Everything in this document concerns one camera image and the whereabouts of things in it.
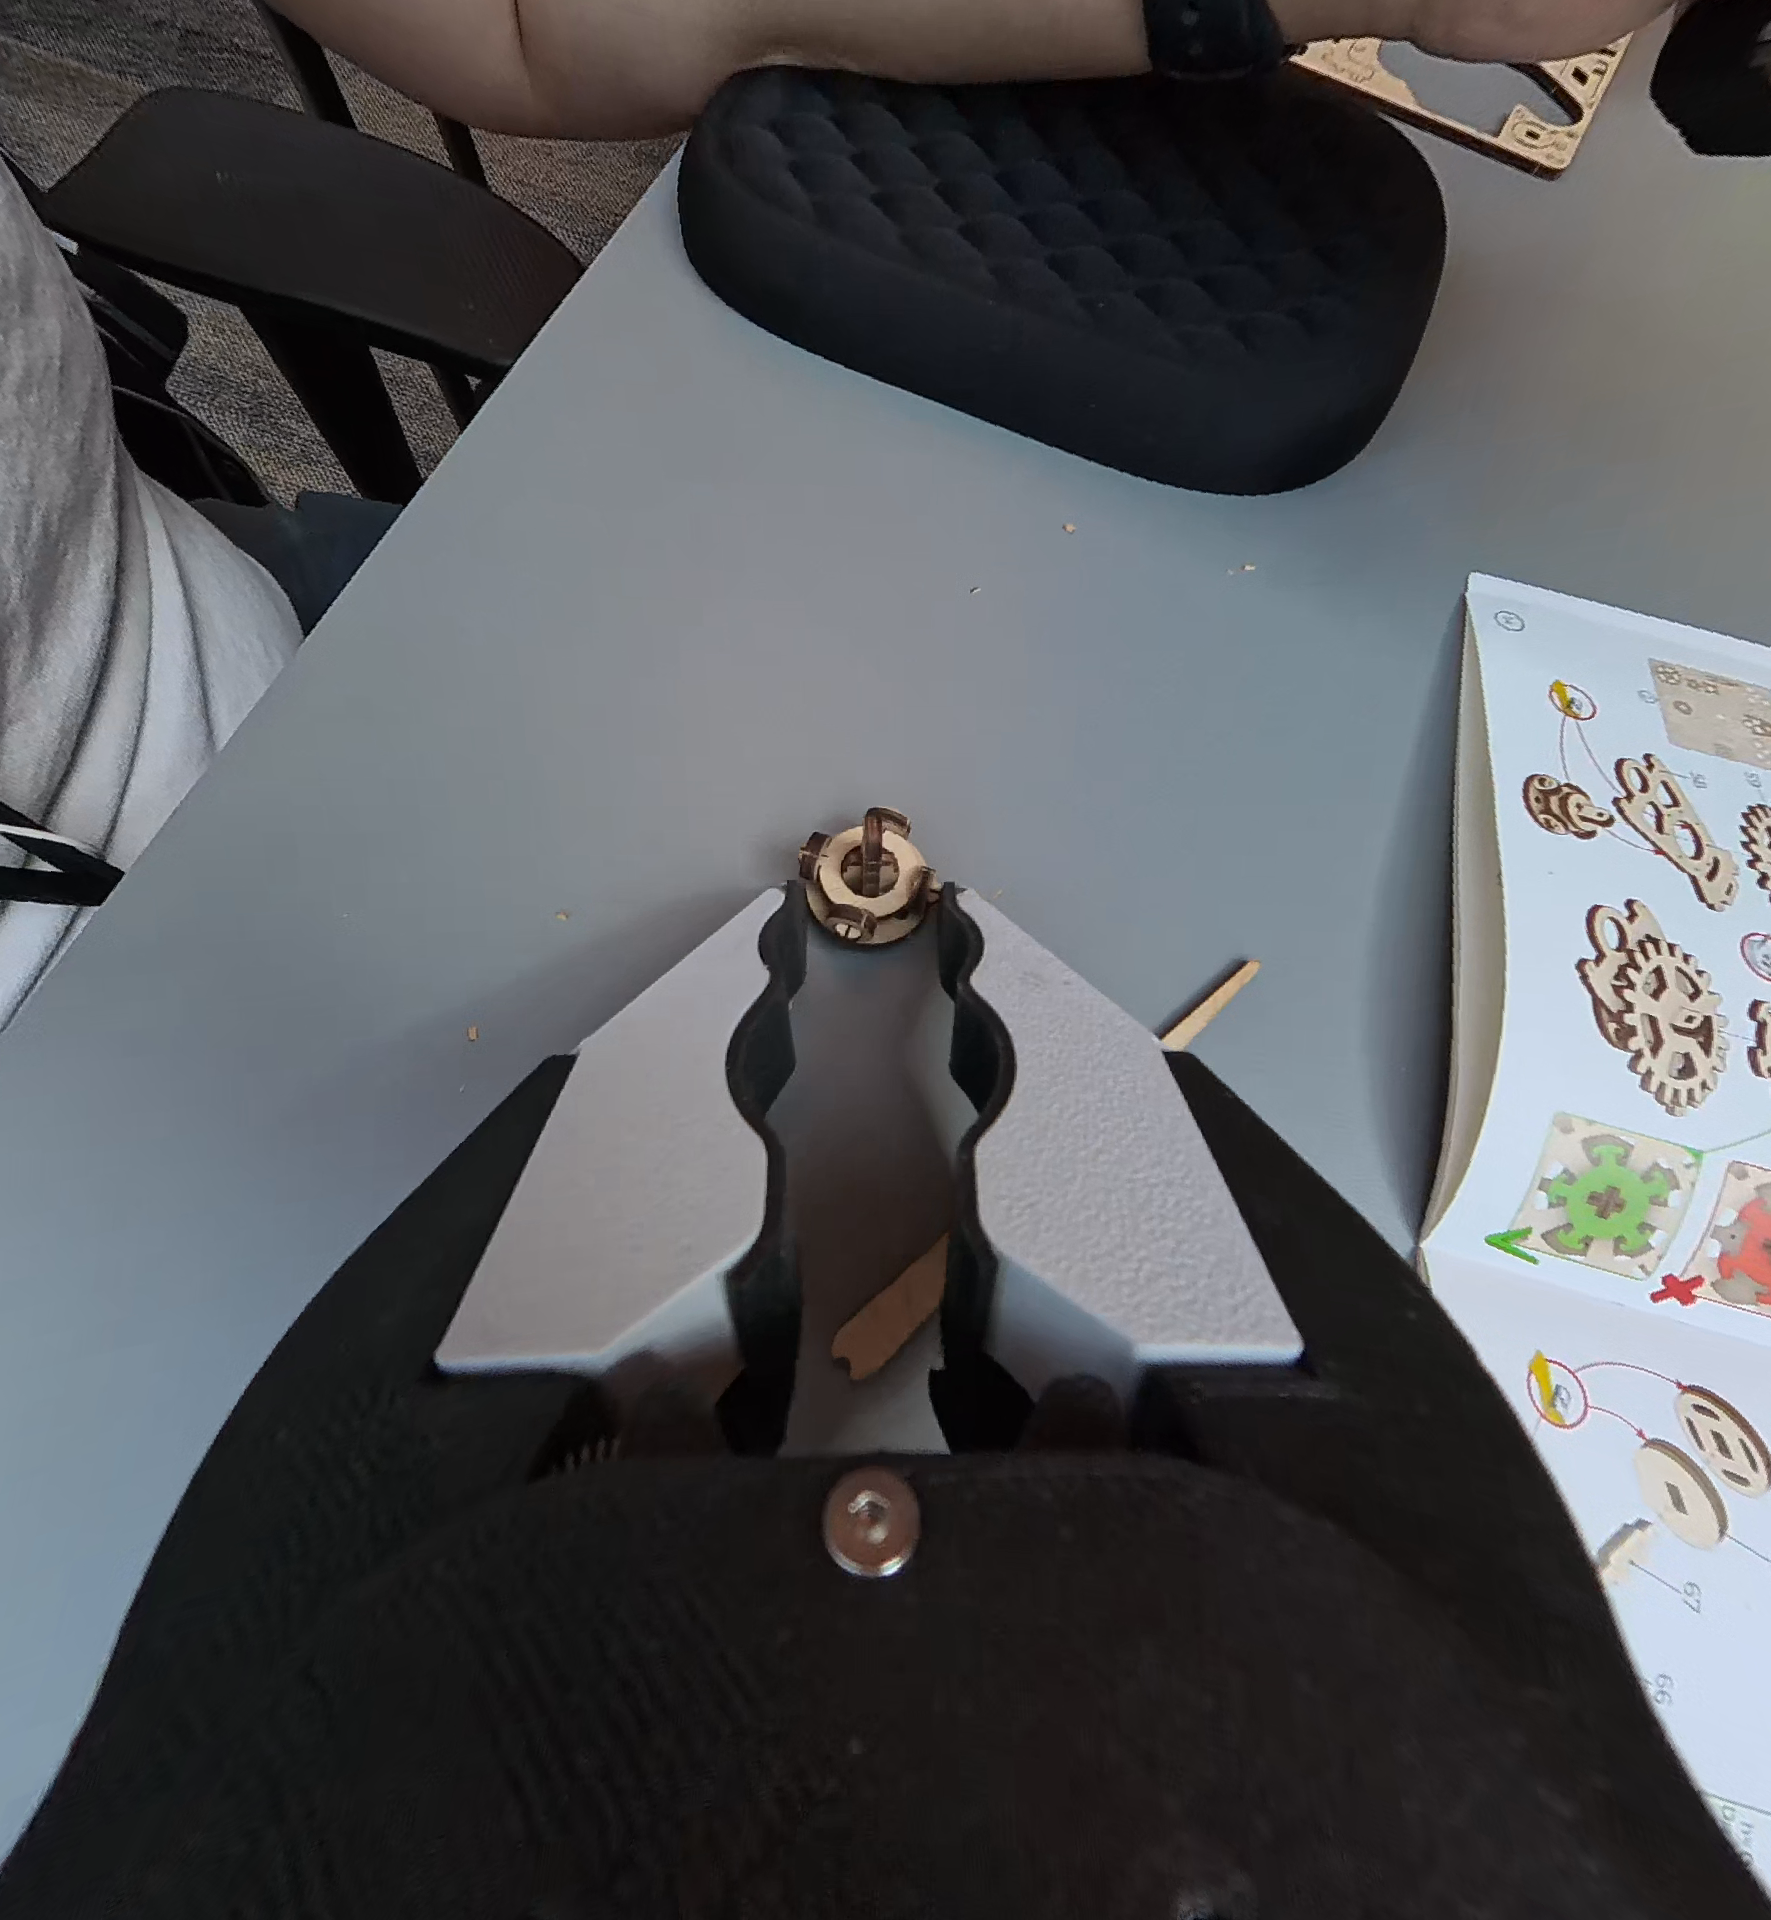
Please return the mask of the person's left forearm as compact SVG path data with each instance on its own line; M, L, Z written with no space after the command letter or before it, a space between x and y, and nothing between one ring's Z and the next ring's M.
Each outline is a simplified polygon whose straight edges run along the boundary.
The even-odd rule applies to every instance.
M280 2L272 12L404 98L516 136L682 132L737 74L908 83L1129 77L1131 2Z

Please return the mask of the person's left hand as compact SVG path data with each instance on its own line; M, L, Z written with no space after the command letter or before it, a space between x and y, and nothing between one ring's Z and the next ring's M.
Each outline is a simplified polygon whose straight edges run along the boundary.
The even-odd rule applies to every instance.
M1281 36L1405 42L1455 61L1543 63L1599 51L1668 9L1668 2L1272 2Z

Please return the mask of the illustrated instruction booklet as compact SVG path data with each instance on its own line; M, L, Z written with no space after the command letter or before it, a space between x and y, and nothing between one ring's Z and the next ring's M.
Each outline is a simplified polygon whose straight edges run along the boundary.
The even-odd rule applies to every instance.
M1466 578L1417 1255L1771 1902L1771 649Z

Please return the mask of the black office chair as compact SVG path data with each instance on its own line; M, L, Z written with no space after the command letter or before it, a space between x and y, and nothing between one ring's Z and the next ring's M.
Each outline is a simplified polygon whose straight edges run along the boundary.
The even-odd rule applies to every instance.
M30 199L65 240L232 306L358 495L404 506L421 471L372 350L428 366L463 429L583 264L489 188L463 122L435 113L445 161L358 131L321 45L255 12L300 110L164 88Z

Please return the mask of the person in white t-shirt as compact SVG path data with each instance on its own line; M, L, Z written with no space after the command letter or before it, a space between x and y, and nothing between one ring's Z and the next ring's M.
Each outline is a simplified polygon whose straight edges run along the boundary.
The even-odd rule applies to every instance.
M0 821L128 868L300 643L271 572L134 465L0 154Z

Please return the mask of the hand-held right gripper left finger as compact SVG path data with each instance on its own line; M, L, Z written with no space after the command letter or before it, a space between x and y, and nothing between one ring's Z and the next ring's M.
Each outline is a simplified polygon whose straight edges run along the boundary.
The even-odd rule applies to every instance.
M755 895L569 1057L436 1349L445 1374L664 1371L784 1445L802 1347L788 1164L804 887Z

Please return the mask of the black wristband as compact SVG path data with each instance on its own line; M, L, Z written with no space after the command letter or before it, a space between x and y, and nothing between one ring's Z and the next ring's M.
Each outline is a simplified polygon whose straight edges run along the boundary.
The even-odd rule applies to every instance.
M1301 51L1269 2L1143 2L1140 13L1151 68L1167 79L1246 82Z

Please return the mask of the grey desk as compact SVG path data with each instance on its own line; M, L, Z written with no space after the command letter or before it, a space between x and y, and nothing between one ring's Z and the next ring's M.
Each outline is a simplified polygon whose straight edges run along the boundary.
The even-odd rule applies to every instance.
M942 873L1386 1238L1440 1140L1471 570L1771 644L1771 161L1629 49L1568 178L1422 145L1372 445L1165 490L833 366L658 178L0 1041L0 1861L213 1428L344 1256L810 827Z

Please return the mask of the black wrist rest pad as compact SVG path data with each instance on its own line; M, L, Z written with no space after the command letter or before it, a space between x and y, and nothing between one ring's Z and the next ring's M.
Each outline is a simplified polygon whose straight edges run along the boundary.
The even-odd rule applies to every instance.
M1215 495L1377 436L1449 250L1422 152L1297 79L731 79L676 167L683 249L827 362Z

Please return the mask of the thin wooden stick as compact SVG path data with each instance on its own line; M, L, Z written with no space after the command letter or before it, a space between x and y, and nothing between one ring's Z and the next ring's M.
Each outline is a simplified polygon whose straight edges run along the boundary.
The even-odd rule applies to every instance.
M1256 976L1260 959L1238 960L1205 995L1158 1033L1160 1049L1184 1053ZM881 1287L833 1336L829 1356L852 1382L881 1373L939 1313L946 1284L948 1237L941 1233L894 1283Z

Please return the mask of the wooden puzzle parts sheet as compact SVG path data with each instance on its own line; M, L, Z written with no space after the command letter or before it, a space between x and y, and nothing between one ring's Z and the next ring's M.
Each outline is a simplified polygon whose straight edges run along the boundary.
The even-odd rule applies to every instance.
M1456 64L1420 51L1396 52L1371 36L1314 41L1291 55L1311 83L1377 110L1412 131L1538 179L1568 170L1631 36L1550 61Z

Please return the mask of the small wooden gear assembly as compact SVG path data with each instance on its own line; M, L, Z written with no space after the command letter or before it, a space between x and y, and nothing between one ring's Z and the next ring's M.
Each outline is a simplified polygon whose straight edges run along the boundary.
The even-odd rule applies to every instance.
M871 806L861 821L802 840L799 877L812 917L851 949L894 946L920 927L942 892L896 808Z

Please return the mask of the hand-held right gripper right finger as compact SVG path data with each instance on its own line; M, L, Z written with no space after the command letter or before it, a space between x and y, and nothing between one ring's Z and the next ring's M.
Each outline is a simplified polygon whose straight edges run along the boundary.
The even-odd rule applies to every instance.
M931 1371L946 1449L1016 1446L1064 1378L1129 1413L1160 1367L1299 1362L1175 1057L980 893L945 886L934 919L971 1105Z

